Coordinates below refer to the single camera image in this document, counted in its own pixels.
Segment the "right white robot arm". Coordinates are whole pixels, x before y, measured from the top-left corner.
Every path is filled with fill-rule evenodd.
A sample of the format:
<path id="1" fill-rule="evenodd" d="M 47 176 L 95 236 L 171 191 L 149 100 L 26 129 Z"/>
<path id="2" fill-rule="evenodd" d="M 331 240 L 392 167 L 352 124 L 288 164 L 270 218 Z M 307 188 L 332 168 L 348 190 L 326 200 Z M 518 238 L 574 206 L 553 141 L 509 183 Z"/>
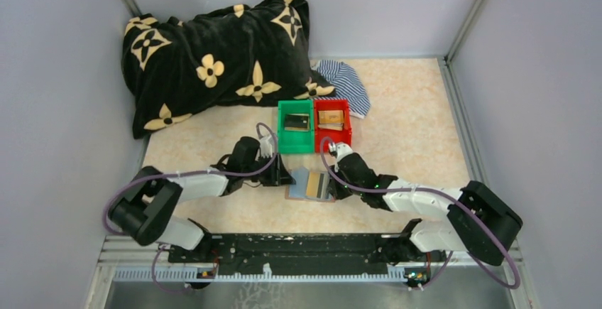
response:
<path id="1" fill-rule="evenodd" d="M 414 214 L 400 240 L 400 253 L 409 261 L 446 250 L 464 251 L 499 266 L 522 229 L 522 218 L 480 181 L 471 180 L 462 188 L 435 188 L 376 174 L 350 145 L 329 138 L 323 140 L 320 153 L 335 158 L 329 167 L 329 189 L 336 199 L 357 195 L 374 209 Z"/>

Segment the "pink leather card holder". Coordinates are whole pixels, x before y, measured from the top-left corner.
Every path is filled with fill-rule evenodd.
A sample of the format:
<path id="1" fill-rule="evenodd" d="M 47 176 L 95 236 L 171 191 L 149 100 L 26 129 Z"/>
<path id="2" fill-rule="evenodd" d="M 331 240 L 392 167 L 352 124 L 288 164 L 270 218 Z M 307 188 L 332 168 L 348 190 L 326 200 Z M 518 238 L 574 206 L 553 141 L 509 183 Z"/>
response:
<path id="1" fill-rule="evenodd" d="M 334 199 L 333 195 L 330 193 L 329 188 L 328 188 L 329 197 L 328 197 L 327 200 L 313 200 L 313 199 L 310 199 L 310 198 L 308 198 L 308 197 L 305 196 L 307 179 L 308 179 L 308 175 L 309 175 L 309 173 L 311 171 L 317 171 L 317 172 L 327 173 L 327 172 L 319 171 L 319 170 L 308 170 L 306 168 L 298 168 L 296 170 L 293 170 L 291 172 L 291 175 L 296 180 L 296 184 L 288 186 L 287 192 L 285 194 L 285 198 L 289 199 L 289 200 L 307 200 L 307 201 L 315 201 L 315 202 L 334 202 L 335 199 Z"/>

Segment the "black VIP card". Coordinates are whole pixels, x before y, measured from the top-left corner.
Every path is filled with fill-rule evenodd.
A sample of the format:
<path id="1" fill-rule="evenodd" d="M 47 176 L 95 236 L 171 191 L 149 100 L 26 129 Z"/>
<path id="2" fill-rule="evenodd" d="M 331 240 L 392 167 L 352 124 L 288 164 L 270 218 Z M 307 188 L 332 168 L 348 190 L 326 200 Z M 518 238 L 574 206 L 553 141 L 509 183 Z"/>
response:
<path id="1" fill-rule="evenodd" d="M 286 131 L 309 131 L 309 114 L 286 114 L 283 120 L 283 128 Z"/>

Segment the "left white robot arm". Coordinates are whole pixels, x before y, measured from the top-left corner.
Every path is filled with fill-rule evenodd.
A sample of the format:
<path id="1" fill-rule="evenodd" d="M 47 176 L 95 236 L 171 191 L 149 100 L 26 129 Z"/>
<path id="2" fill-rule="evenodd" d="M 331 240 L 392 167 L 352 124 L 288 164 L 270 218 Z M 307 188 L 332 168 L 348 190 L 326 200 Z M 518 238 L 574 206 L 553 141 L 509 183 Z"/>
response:
<path id="1" fill-rule="evenodd" d="M 105 209 L 105 219 L 141 246 L 156 242 L 175 245 L 194 261 L 203 262 L 213 252 L 211 234 L 193 219 L 176 216 L 176 207 L 191 200 L 230 195 L 247 181 L 263 187 L 295 184 L 273 136 L 243 136 L 231 153 L 203 170 L 162 173 L 146 166 L 117 191 Z"/>

